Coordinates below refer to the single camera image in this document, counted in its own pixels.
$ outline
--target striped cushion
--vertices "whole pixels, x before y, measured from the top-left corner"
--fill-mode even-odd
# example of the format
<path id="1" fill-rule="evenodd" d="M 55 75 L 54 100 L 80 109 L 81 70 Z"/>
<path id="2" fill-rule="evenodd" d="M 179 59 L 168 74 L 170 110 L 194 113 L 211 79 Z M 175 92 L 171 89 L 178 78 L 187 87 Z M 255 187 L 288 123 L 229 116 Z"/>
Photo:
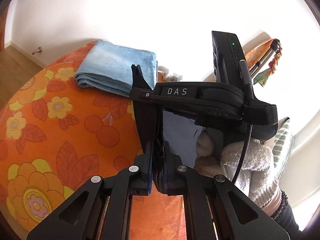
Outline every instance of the striped cushion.
<path id="1" fill-rule="evenodd" d="M 288 162 L 293 141 L 294 138 L 290 129 L 290 119 L 288 119 L 281 125 L 274 137 L 275 145 L 272 149 L 272 153 L 276 169 L 276 176 L 278 179 L 281 177 Z"/>

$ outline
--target floral tablecloth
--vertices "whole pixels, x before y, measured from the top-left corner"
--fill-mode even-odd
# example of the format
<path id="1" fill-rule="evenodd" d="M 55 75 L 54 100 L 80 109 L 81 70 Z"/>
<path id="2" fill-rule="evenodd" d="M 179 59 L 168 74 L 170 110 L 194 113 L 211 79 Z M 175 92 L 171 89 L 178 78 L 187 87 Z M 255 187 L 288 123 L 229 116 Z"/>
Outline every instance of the floral tablecloth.
<path id="1" fill-rule="evenodd" d="M 142 154 L 128 98 L 77 86 L 94 42 L 31 78 L 0 111 L 0 210 L 25 239 L 93 175 L 109 177 Z M 182 197 L 135 196 L 131 239 L 186 238 Z"/>

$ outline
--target silver screw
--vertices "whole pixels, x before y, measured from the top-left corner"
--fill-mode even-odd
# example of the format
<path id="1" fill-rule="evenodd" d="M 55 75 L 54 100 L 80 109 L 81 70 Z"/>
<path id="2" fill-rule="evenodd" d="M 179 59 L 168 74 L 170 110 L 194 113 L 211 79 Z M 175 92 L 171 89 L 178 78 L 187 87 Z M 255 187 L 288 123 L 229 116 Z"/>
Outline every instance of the silver screw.
<path id="1" fill-rule="evenodd" d="M 217 175 L 216 176 L 216 181 L 217 182 L 225 182 L 225 180 L 226 180 L 226 177 L 223 176 L 223 175 Z"/>
<path id="2" fill-rule="evenodd" d="M 136 171 L 138 171 L 139 170 L 139 167 L 138 166 L 130 166 L 129 167 L 129 171 L 131 171 L 131 172 L 136 172 Z"/>
<path id="3" fill-rule="evenodd" d="M 184 165 L 178 166 L 178 171 L 184 172 L 184 171 L 186 171 L 186 170 L 187 170 L 187 167 L 186 167 L 186 166 L 184 166 Z"/>
<path id="4" fill-rule="evenodd" d="M 93 176 L 93 177 L 91 178 L 91 182 L 93 182 L 93 183 L 97 183 L 97 182 L 99 182 L 100 180 L 101 180 L 101 177 L 98 176 L 98 175 L 95 175 L 95 176 Z"/>

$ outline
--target folded blue cloth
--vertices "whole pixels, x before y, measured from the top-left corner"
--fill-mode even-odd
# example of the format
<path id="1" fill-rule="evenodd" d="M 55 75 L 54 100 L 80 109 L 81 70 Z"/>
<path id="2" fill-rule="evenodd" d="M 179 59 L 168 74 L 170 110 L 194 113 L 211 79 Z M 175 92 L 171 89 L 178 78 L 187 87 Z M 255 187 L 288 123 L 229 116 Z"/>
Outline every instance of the folded blue cloth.
<path id="1" fill-rule="evenodd" d="M 78 68 L 78 86 L 95 87 L 129 97 L 132 89 L 131 65 L 140 65 L 144 79 L 153 89 L 157 82 L 156 54 L 99 40 Z"/>

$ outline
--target white glove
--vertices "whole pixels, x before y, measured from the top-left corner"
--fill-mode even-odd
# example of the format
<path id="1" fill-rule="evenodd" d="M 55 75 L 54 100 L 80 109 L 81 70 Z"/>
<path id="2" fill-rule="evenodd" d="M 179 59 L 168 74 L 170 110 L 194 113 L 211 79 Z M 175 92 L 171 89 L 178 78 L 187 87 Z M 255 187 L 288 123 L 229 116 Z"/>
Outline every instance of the white glove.
<path id="1" fill-rule="evenodd" d="M 232 180 L 243 144 L 244 142 L 236 142 L 227 145 L 222 151 L 221 160 L 218 160 L 213 155 L 213 142 L 203 130 L 196 144 L 197 158 L 194 169 L 204 176 L 222 174 Z M 252 138 L 236 186 L 259 207 L 263 207 L 279 192 L 278 184 L 271 149 Z"/>

